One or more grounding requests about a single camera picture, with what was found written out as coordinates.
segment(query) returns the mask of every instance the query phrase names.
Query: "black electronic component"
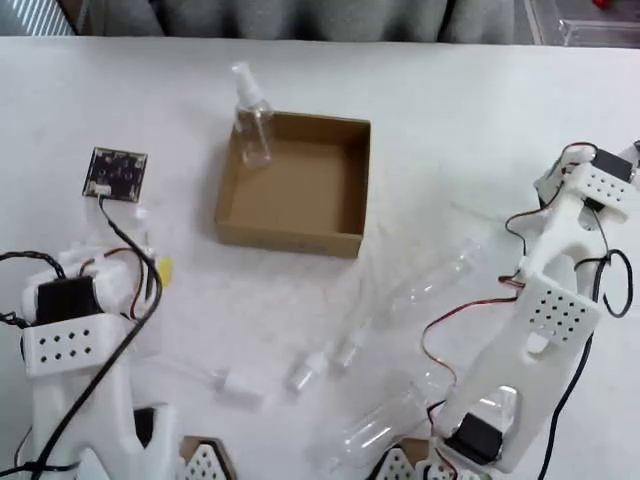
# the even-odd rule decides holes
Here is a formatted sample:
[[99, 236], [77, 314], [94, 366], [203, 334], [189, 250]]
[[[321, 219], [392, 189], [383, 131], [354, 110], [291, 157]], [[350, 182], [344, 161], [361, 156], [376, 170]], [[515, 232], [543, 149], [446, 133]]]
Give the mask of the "black electronic component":
[[93, 291], [93, 278], [55, 280], [38, 287], [36, 324], [61, 322], [102, 313]]
[[137, 202], [147, 166], [144, 153], [94, 148], [82, 194], [111, 200]]
[[[631, 183], [633, 178], [633, 165], [627, 162], [625, 159], [607, 152], [606, 150], [598, 149], [595, 158], [591, 161], [591, 164], [599, 170], [612, 175], [623, 182]], [[592, 198], [587, 198], [584, 201], [586, 207], [599, 212], [604, 208], [604, 205]]]
[[493, 463], [502, 448], [502, 432], [467, 413], [460, 428], [444, 441], [447, 446], [478, 465]]

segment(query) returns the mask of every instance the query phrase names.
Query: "clear plastic container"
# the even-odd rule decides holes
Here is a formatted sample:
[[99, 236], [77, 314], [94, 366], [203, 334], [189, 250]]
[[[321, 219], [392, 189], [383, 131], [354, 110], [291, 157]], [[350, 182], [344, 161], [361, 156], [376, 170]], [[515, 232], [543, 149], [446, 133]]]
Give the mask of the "clear plastic container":
[[427, 420], [426, 399], [411, 384], [335, 437], [311, 448], [313, 463], [325, 471], [375, 463], [393, 444]]
[[231, 70], [236, 76], [238, 91], [235, 129], [241, 139], [242, 158], [248, 167], [267, 165], [272, 160], [273, 109], [264, 99], [247, 63], [236, 63]]
[[[362, 468], [375, 464], [402, 438], [417, 433], [428, 435], [428, 431], [419, 430], [428, 421], [427, 407], [446, 398], [451, 381], [438, 370], [426, 372], [416, 380], [337, 435], [312, 446], [307, 452], [309, 460], [324, 472]], [[515, 419], [516, 401], [515, 390], [501, 387], [481, 399], [470, 412], [506, 432]]]
[[405, 320], [416, 307], [470, 275], [480, 251], [478, 243], [467, 240], [440, 261], [398, 284], [381, 305], [383, 320], [391, 323]]

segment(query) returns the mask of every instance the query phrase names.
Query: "black cable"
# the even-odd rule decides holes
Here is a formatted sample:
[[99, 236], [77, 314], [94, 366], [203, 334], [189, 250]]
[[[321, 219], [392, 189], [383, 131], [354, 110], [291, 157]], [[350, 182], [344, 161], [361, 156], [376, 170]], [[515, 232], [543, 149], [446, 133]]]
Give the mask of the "black cable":
[[20, 457], [20, 451], [24, 447], [24, 444], [27, 442], [27, 438], [29, 438], [29, 435], [31, 434], [31, 430], [33, 430], [33, 425], [29, 426], [29, 429], [27, 430], [27, 433], [24, 434], [24, 437], [22, 437], [22, 440], [20, 440], [20, 443], [18, 444], [18, 448], [16, 448], [16, 451], [13, 454], [13, 466], [14, 467], [18, 466], [18, 460], [20, 460], [20, 458], [19, 458]]
[[604, 240], [604, 250], [605, 252], [609, 252], [609, 242], [607, 241], [607, 236], [604, 234], [604, 230], [602, 229], [602, 224], [600, 223], [600, 218], [598, 217], [598, 212], [596, 212], [593, 208], [590, 208], [591, 213], [593, 213], [593, 218], [596, 219], [596, 224], [598, 225], [598, 230], [600, 230], [600, 235], [602, 235], [602, 240]]
[[2, 472], [0, 472], [0, 477], [8, 477], [9, 475], [14, 475], [20, 472], [70, 472], [71, 470], [75, 470], [79, 466], [79, 462], [62, 467], [53, 465], [45, 465], [44, 467], [40, 467], [36, 462], [25, 462], [19, 467], [13, 467], [8, 470], [3, 470]]
[[46, 253], [35, 252], [33, 250], [26, 250], [24, 252], [5, 252], [0, 255], [0, 262], [2, 262], [3, 260], [8, 260], [10, 258], [32, 258], [34, 260], [44, 260], [49, 265], [51, 265], [58, 278], [67, 278], [67, 276], [64, 274], [62, 265], [60, 265], [55, 258]]
[[0, 323], [18, 327], [20, 330], [23, 330], [29, 326], [24, 318], [20, 318], [16, 315], [16, 312], [0, 313]]
[[[598, 221], [598, 226], [600, 228], [600, 233], [602, 234], [602, 238], [605, 244], [608, 246], [606, 235], [599, 221]], [[603, 301], [607, 307], [607, 310], [612, 316], [616, 318], [621, 318], [624, 315], [626, 315], [626, 313], [629, 311], [629, 308], [631, 308], [631, 304], [633, 303], [633, 271], [631, 268], [631, 262], [629, 262], [629, 259], [624, 254], [624, 252], [618, 249], [613, 249], [613, 250], [607, 251], [607, 253], [601, 258], [585, 258], [584, 260], [581, 260], [578, 263], [576, 263], [576, 265], [574, 266], [574, 270], [577, 270], [581, 265], [584, 265], [586, 263], [598, 262], [598, 266], [596, 268], [596, 272], [593, 280], [593, 290], [591, 292], [591, 300], [593, 300], [594, 302], [597, 302], [598, 297], [600, 296], [600, 283], [602, 282], [602, 274], [604, 272], [605, 267], [611, 264], [611, 258], [613, 257], [613, 255], [620, 256], [620, 258], [622, 258], [622, 260], [624, 261], [627, 267], [627, 275], [628, 275], [627, 302], [621, 312], [614, 313], [611, 310], [609, 302], [606, 300], [606, 294], [603, 295]], [[549, 469], [549, 463], [551, 462], [551, 455], [553, 454], [553, 446], [555, 443], [556, 430], [558, 428], [558, 419], [560, 418], [560, 414], [562, 413], [562, 410], [567, 404], [569, 397], [571, 396], [571, 394], [573, 393], [573, 390], [578, 384], [578, 381], [582, 376], [582, 372], [584, 371], [584, 367], [587, 365], [587, 360], [589, 359], [589, 354], [591, 353], [592, 344], [593, 344], [593, 333], [587, 339], [584, 345], [584, 349], [582, 350], [582, 356], [580, 357], [580, 361], [578, 362], [578, 367], [576, 368], [576, 371], [573, 374], [573, 377], [571, 378], [571, 381], [569, 382], [567, 389], [562, 394], [562, 397], [560, 397], [560, 401], [556, 405], [556, 408], [553, 411], [553, 415], [551, 416], [551, 426], [549, 427], [549, 439], [547, 441], [547, 448], [544, 454], [542, 467], [540, 468], [540, 473], [538, 474], [538, 480], [543, 480], [545, 475], [547, 474], [547, 470]]]
[[113, 367], [113, 365], [118, 361], [122, 353], [127, 349], [127, 347], [131, 344], [131, 342], [140, 333], [140, 330], [142, 330], [142, 328], [146, 325], [151, 315], [153, 315], [153, 313], [158, 308], [158, 304], [160, 303], [160, 299], [162, 298], [162, 280], [160, 278], [160, 274], [158, 273], [158, 270], [156, 269], [156, 266], [153, 260], [149, 258], [142, 251], [142, 249], [125, 232], [123, 232], [120, 229], [120, 227], [118, 227], [118, 225], [114, 223], [113, 220], [111, 220], [111, 218], [109, 217], [109, 215], [104, 209], [103, 203], [104, 203], [104, 197], [100, 197], [98, 199], [98, 204], [100, 205], [100, 210], [102, 211], [102, 214], [107, 219], [107, 223], [109, 224], [109, 227], [111, 227], [111, 229], [115, 232], [115, 234], [118, 237], [120, 237], [127, 245], [131, 247], [131, 249], [138, 255], [138, 257], [147, 265], [149, 272], [151, 272], [151, 274], [153, 275], [153, 278], [156, 282], [156, 295], [155, 295], [155, 298], [153, 299], [153, 302], [147, 309], [147, 311], [138, 319], [138, 322], [133, 326], [133, 328], [124, 338], [124, 340], [120, 342], [120, 345], [116, 347], [116, 349], [113, 351], [111, 356], [100, 368], [96, 376], [91, 379], [91, 382], [89, 382], [89, 385], [87, 386], [87, 388], [85, 388], [85, 390], [80, 394], [80, 396], [73, 403], [69, 411], [62, 418], [58, 426], [55, 428], [55, 430], [51, 434], [51, 437], [49, 437], [49, 440], [47, 440], [47, 443], [45, 444], [44, 448], [40, 452], [40, 455], [38, 456], [38, 459], [35, 462], [37, 468], [34, 469], [34, 473], [31, 476], [31, 480], [38, 480], [42, 476], [42, 473], [45, 471], [49, 456], [53, 452], [53, 449], [58, 443], [58, 440], [60, 440], [60, 437], [62, 436], [64, 431], [71, 423], [71, 420], [73, 420], [73, 417], [75, 417], [78, 411], [86, 403], [86, 401], [89, 399], [91, 394], [95, 391], [95, 389], [98, 387], [102, 379], [107, 375], [107, 373], [109, 373], [109, 370], [111, 370], [111, 367]]
[[611, 309], [611, 305], [609, 305], [609, 300], [607, 299], [606, 293], [602, 295], [602, 301], [604, 302], [605, 306], [607, 307], [607, 310], [609, 311], [609, 314], [612, 317], [622, 318], [629, 312], [629, 309], [633, 305], [633, 267], [631, 266], [631, 262], [629, 261], [629, 258], [625, 255], [625, 253], [621, 250], [618, 250], [617, 248], [614, 248], [613, 250], [609, 250], [609, 252], [607, 253], [608, 263], [611, 263], [611, 258], [614, 255], [618, 255], [624, 262], [625, 267], [627, 268], [627, 301], [624, 307], [622, 307], [622, 310], [620, 312], [614, 312]]

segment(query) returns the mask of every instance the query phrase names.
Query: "robotic arm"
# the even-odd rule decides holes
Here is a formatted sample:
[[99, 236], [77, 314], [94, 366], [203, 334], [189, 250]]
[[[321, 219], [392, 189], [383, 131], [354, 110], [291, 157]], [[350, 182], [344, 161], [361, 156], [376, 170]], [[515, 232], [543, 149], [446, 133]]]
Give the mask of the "robotic arm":
[[[577, 289], [550, 278], [545, 267], [559, 255], [577, 264], [608, 253], [599, 229], [585, 228], [584, 218], [597, 215], [609, 238], [627, 227], [639, 198], [631, 185], [639, 151], [632, 147], [623, 153], [633, 160], [629, 163], [576, 144], [536, 182], [541, 203], [553, 205], [535, 248], [520, 262], [526, 286], [511, 320], [478, 355], [436, 420], [443, 448], [453, 457], [513, 471], [558, 403], [576, 356], [605, 315], [592, 300], [595, 263], [577, 270]], [[532, 335], [544, 338], [544, 348], [530, 351]], [[506, 432], [468, 413], [502, 386], [518, 393], [516, 418]]]

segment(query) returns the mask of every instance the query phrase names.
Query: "wire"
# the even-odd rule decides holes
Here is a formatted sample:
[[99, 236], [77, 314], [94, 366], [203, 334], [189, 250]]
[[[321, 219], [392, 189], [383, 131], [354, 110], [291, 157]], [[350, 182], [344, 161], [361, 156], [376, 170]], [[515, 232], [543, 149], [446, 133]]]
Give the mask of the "wire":
[[515, 280], [515, 278], [520, 274], [520, 270], [516, 270], [516, 273], [514, 273], [513, 275], [500, 275], [498, 277], [498, 282], [502, 283], [503, 285], [508, 285], [510, 287], [516, 288], [518, 290], [523, 289], [524, 287], [527, 286], [526, 283], [524, 282], [519, 282], [518, 280]]
[[[109, 250], [109, 251], [105, 252], [102, 256], [104, 258], [108, 258], [108, 257], [111, 257], [112, 255], [115, 255], [115, 254], [121, 253], [121, 252], [131, 252], [133, 254], [136, 254], [136, 252], [134, 252], [134, 250], [132, 248], [129, 248], [129, 247], [118, 247], [118, 248], [114, 248], [112, 250]], [[136, 292], [133, 295], [133, 300], [131, 301], [131, 307], [129, 307], [129, 316], [128, 316], [128, 318], [130, 318], [132, 320], [137, 320], [136, 313], [135, 313], [135, 308], [136, 308], [136, 303], [138, 303], [138, 300], [140, 298], [140, 293], [142, 292], [142, 286], [144, 284], [144, 264], [142, 263], [142, 260], [140, 259], [140, 257], [138, 257], [137, 254], [136, 254], [136, 258], [138, 259], [138, 262], [140, 263], [140, 278], [138, 280], [138, 286], [136, 287]], [[96, 261], [95, 258], [90, 258], [89, 260], [84, 262], [80, 266], [80, 271], [78, 272], [78, 276], [81, 277], [82, 275], [84, 275], [84, 271], [86, 270], [86, 268], [89, 265], [92, 265], [93, 263], [95, 263], [95, 261]]]
[[23, 252], [5, 252], [2, 255], [0, 255], [0, 262], [4, 260], [8, 260], [10, 258], [32, 258], [34, 260], [43, 260], [47, 262], [49, 265], [51, 265], [51, 267], [56, 272], [56, 275], [59, 279], [67, 278], [67, 276], [64, 273], [64, 268], [62, 268], [62, 265], [60, 265], [60, 263], [58, 263], [58, 261], [55, 258], [53, 258], [51, 255], [48, 255], [46, 253], [36, 252], [33, 250], [25, 250]]
[[24, 437], [22, 437], [22, 440], [20, 440], [20, 443], [18, 444], [18, 448], [16, 448], [15, 453], [13, 454], [13, 466], [17, 467], [18, 465], [20, 465], [20, 454], [22, 453], [22, 449], [24, 448], [24, 444], [27, 443], [27, 438], [29, 438], [29, 435], [31, 435], [31, 431], [33, 430], [33, 425], [29, 426], [29, 429], [27, 430], [27, 433], [24, 434]]
[[91, 379], [91, 382], [89, 382], [89, 385], [87, 386], [87, 388], [76, 399], [76, 401], [73, 403], [69, 411], [65, 414], [65, 416], [62, 418], [58, 426], [55, 428], [55, 430], [51, 434], [51, 437], [49, 437], [49, 440], [47, 440], [47, 443], [45, 444], [44, 448], [40, 452], [40, 455], [38, 456], [38, 459], [36, 460], [37, 468], [34, 469], [34, 473], [31, 476], [31, 480], [38, 480], [42, 476], [42, 473], [45, 471], [46, 463], [49, 456], [53, 452], [53, 449], [58, 443], [58, 440], [60, 440], [60, 437], [62, 436], [64, 431], [71, 423], [71, 420], [73, 420], [75, 415], [86, 403], [86, 401], [89, 399], [91, 394], [95, 391], [98, 385], [100, 385], [100, 382], [103, 380], [103, 378], [107, 375], [107, 373], [109, 373], [109, 370], [111, 370], [111, 367], [113, 367], [113, 365], [118, 361], [118, 359], [127, 349], [127, 347], [131, 344], [131, 342], [140, 333], [142, 328], [146, 325], [149, 318], [153, 315], [153, 313], [158, 308], [160, 299], [162, 298], [162, 280], [160, 279], [160, 274], [158, 273], [158, 270], [156, 269], [153, 260], [149, 258], [142, 251], [142, 249], [124, 231], [122, 231], [116, 223], [113, 222], [113, 220], [111, 220], [111, 217], [109, 217], [109, 215], [104, 209], [104, 197], [98, 198], [98, 205], [100, 206], [100, 210], [102, 211], [102, 214], [107, 220], [109, 227], [111, 227], [111, 229], [115, 232], [115, 234], [118, 237], [120, 237], [127, 245], [129, 245], [131, 249], [136, 253], [136, 255], [138, 255], [138, 257], [146, 264], [150, 274], [153, 276], [153, 279], [156, 283], [156, 292], [149, 308], [139, 318], [138, 322], [134, 325], [134, 327], [127, 334], [127, 336], [122, 340], [122, 342], [120, 342], [120, 345], [118, 345], [118, 347], [113, 351], [111, 356], [100, 368], [100, 370], [95, 375], [95, 377]]
[[[602, 238], [605, 244], [608, 246], [606, 235], [599, 221], [598, 221], [598, 226], [600, 227], [600, 233], [602, 234]], [[593, 288], [591, 291], [591, 300], [593, 300], [594, 302], [597, 302], [600, 296], [600, 283], [602, 282], [602, 274], [604, 272], [605, 267], [611, 264], [611, 258], [614, 255], [620, 256], [620, 258], [622, 258], [623, 262], [625, 263], [625, 266], [627, 267], [627, 275], [628, 275], [627, 302], [621, 312], [615, 313], [611, 310], [611, 306], [609, 305], [609, 302], [606, 300], [606, 294], [603, 295], [602, 298], [609, 313], [616, 318], [621, 318], [627, 314], [627, 312], [629, 311], [633, 303], [633, 271], [631, 268], [631, 262], [629, 262], [629, 259], [624, 254], [624, 252], [618, 249], [613, 249], [613, 250], [608, 250], [606, 255], [604, 255], [601, 258], [585, 258], [579, 261], [578, 263], [576, 263], [574, 270], [577, 270], [580, 266], [586, 263], [598, 262], [598, 266], [596, 268], [596, 272], [593, 280]], [[551, 416], [551, 426], [549, 427], [549, 439], [547, 440], [547, 448], [545, 451], [544, 460], [542, 462], [542, 467], [540, 468], [540, 473], [538, 474], [538, 480], [543, 480], [547, 474], [547, 470], [549, 469], [549, 463], [551, 462], [551, 456], [553, 454], [553, 447], [555, 443], [556, 430], [558, 428], [558, 419], [560, 418], [560, 414], [562, 413], [562, 410], [567, 404], [569, 397], [573, 393], [573, 390], [575, 389], [578, 381], [580, 380], [580, 377], [582, 376], [582, 372], [584, 371], [584, 368], [587, 365], [587, 360], [589, 359], [589, 354], [591, 353], [592, 344], [593, 344], [593, 333], [587, 339], [584, 345], [584, 349], [582, 350], [580, 361], [578, 362], [578, 367], [576, 368], [576, 371], [573, 374], [573, 377], [571, 378], [569, 385], [567, 386], [567, 389], [562, 394], [562, 397], [560, 397], [560, 401], [558, 402], [558, 405], [556, 405], [556, 408], [553, 411], [553, 415]]]
[[490, 304], [494, 304], [494, 303], [510, 303], [510, 302], [515, 302], [517, 299], [518, 299], [517, 296], [508, 297], [508, 298], [488, 298], [488, 299], [485, 299], [485, 300], [476, 300], [474, 302], [465, 303], [463, 305], [460, 305], [459, 307], [454, 308], [453, 310], [445, 313], [441, 317], [435, 319], [434, 321], [429, 323], [424, 328], [424, 330], [422, 331], [422, 339], [421, 339], [421, 342], [420, 342], [420, 346], [422, 347], [422, 351], [433, 362], [437, 363], [441, 367], [444, 367], [445, 369], [447, 369], [449, 371], [449, 373], [451, 373], [451, 375], [453, 376], [453, 385], [455, 386], [458, 383], [458, 376], [456, 375], [456, 372], [453, 370], [453, 368], [451, 368], [444, 360], [442, 360], [442, 359], [432, 355], [431, 353], [429, 353], [429, 351], [427, 350], [427, 347], [425, 347], [424, 342], [425, 342], [425, 338], [426, 338], [427, 333], [429, 332], [429, 330], [431, 330], [433, 327], [435, 327], [439, 323], [445, 321], [447, 318], [450, 318], [450, 317], [454, 316], [455, 314], [457, 314], [457, 313], [461, 312], [462, 310], [465, 310], [465, 309], [467, 309], [469, 307], [475, 307], [477, 305], [490, 305]]
[[543, 207], [540, 208], [536, 208], [535, 210], [530, 210], [528, 212], [522, 212], [522, 213], [516, 213], [515, 215], [510, 216], [509, 218], [507, 218], [507, 221], [504, 222], [504, 228], [507, 232], [509, 232], [511, 235], [515, 235], [516, 237], [518, 237], [520, 240], [522, 240], [522, 256], [526, 257], [527, 256], [527, 239], [524, 238], [520, 233], [516, 232], [515, 230], [513, 230], [509, 224], [514, 221], [516, 218], [522, 218], [522, 217], [528, 217], [529, 215], [535, 215], [536, 213], [540, 213], [540, 212], [544, 212], [546, 209], [548, 209], [551, 204], [554, 202], [554, 200], [556, 198], [558, 198], [558, 195], [560, 194], [560, 190], [562, 190], [564, 183], [561, 183], [560, 186], [558, 187], [558, 190], [556, 191], [556, 193], [554, 193], [553, 197], [551, 198], [551, 200], [549, 200], [549, 202], [547, 202], [546, 205], [544, 205]]
[[80, 466], [79, 462], [73, 463], [71, 465], [65, 465], [63, 467], [57, 467], [52, 465], [45, 465], [44, 467], [40, 467], [36, 462], [25, 462], [23, 465], [19, 467], [13, 467], [8, 470], [3, 470], [0, 472], [0, 477], [8, 477], [9, 475], [14, 475], [20, 472], [70, 472], [75, 470]]
[[[431, 405], [430, 407], [427, 408], [427, 416], [429, 417], [429, 423], [431, 423], [431, 436], [433, 436], [433, 427], [434, 427], [434, 421], [433, 421], [433, 411], [438, 408], [440, 405], [444, 404], [446, 400], [441, 400], [437, 403], [434, 403], [433, 405]], [[439, 449], [435, 449], [436, 453], [438, 454], [438, 456], [440, 457], [440, 460], [442, 460], [442, 462], [451, 469], [451, 471], [453, 471], [453, 478], [456, 479], [458, 478], [458, 470], [456, 469], [456, 467], [453, 465], [453, 463], [451, 463], [451, 461], [449, 461], [443, 454], [442, 452], [440, 452]]]
[[[604, 245], [607, 251], [605, 256], [600, 259], [601, 263], [598, 266], [598, 268], [604, 269], [604, 265], [602, 264], [602, 261], [605, 261], [606, 265], [611, 265], [611, 259], [613, 258], [614, 255], [617, 255], [624, 262], [625, 268], [627, 269], [627, 301], [624, 307], [622, 307], [622, 310], [620, 312], [614, 312], [613, 309], [611, 308], [611, 305], [609, 304], [609, 299], [607, 298], [607, 294], [605, 293], [602, 295], [602, 301], [604, 302], [605, 307], [607, 307], [607, 311], [609, 312], [609, 314], [614, 318], [622, 318], [629, 312], [629, 310], [631, 309], [631, 306], [633, 305], [633, 292], [634, 292], [633, 267], [631, 266], [629, 257], [627, 257], [627, 255], [622, 250], [619, 250], [617, 248], [614, 248], [613, 250], [611, 250], [609, 248], [609, 242], [607, 241], [607, 236], [605, 235], [604, 229], [602, 228], [602, 223], [600, 223], [600, 218], [598, 218], [598, 214], [594, 209], [591, 209], [591, 211], [593, 212], [593, 216], [596, 219], [596, 223], [598, 224], [598, 229], [600, 230], [600, 234], [602, 235], [602, 240], [604, 241]], [[594, 259], [581, 260], [576, 264], [575, 268], [577, 268], [581, 264], [586, 263], [586, 261], [590, 262], [593, 260]]]
[[436, 453], [438, 454], [438, 456], [440, 457], [440, 460], [442, 460], [442, 463], [444, 463], [447, 467], [449, 467], [449, 469], [453, 472], [453, 478], [452, 480], [458, 480], [458, 469], [456, 467], [453, 466], [453, 463], [451, 463], [449, 460], [447, 460], [447, 457], [445, 457], [439, 449], [435, 449]]
[[607, 236], [604, 234], [604, 230], [602, 229], [602, 223], [600, 223], [600, 218], [598, 217], [598, 213], [590, 208], [591, 213], [593, 213], [593, 218], [596, 219], [596, 223], [598, 224], [598, 230], [600, 230], [600, 235], [602, 235], [602, 240], [604, 241], [604, 250], [605, 252], [609, 251], [609, 242], [607, 241]]
[[20, 318], [18, 317], [18, 315], [16, 315], [16, 312], [0, 313], [0, 323], [18, 327], [20, 330], [23, 330], [29, 326], [24, 318]]
[[[551, 168], [551, 170], [549, 171], [549, 174], [547, 175], [546, 178], [551, 177], [551, 175], [553, 175], [553, 173], [556, 171], [556, 169], [558, 168], [558, 166], [560, 165], [560, 162], [562, 160], [562, 157], [564, 156], [564, 154], [566, 153], [567, 150], [569, 150], [571, 147], [591, 147], [595, 150], [595, 152], [598, 152], [598, 147], [597, 145], [591, 143], [591, 142], [573, 142], [570, 143], [569, 145], [567, 145], [566, 147], [564, 147], [562, 149], [562, 152], [560, 153], [560, 156], [558, 157], [558, 160], [556, 160], [555, 164], [553, 165], [553, 167]], [[571, 173], [567, 167], [571, 166], [571, 167], [577, 167], [580, 164], [577, 162], [569, 162], [567, 163], [567, 165], [562, 167], [562, 174], [566, 174], [566, 173]], [[521, 217], [526, 217], [529, 215], [534, 215], [536, 213], [540, 213], [543, 212], [544, 210], [546, 210], [547, 208], [549, 208], [549, 206], [554, 202], [554, 200], [558, 197], [558, 194], [560, 193], [560, 190], [562, 190], [562, 187], [564, 186], [564, 182], [560, 183], [560, 186], [558, 187], [558, 190], [556, 191], [556, 193], [553, 195], [553, 197], [551, 198], [551, 200], [549, 200], [547, 202], [546, 205], [536, 209], [536, 210], [531, 210], [529, 212], [523, 212], [523, 213], [517, 213], [516, 215], [513, 215], [511, 217], [509, 217], [507, 219], [507, 221], [504, 223], [504, 228], [507, 232], [509, 232], [512, 235], [515, 235], [516, 237], [518, 237], [521, 241], [522, 241], [522, 256], [526, 257], [527, 256], [527, 240], [526, 238], [524, 238], [523, 235], [521, 235], [520, 233], [516, 232], [515, 230], [513, 230], [511, 227], [509, 227], [509, 224], [515, 220], [516, 218], [521, 218]]]

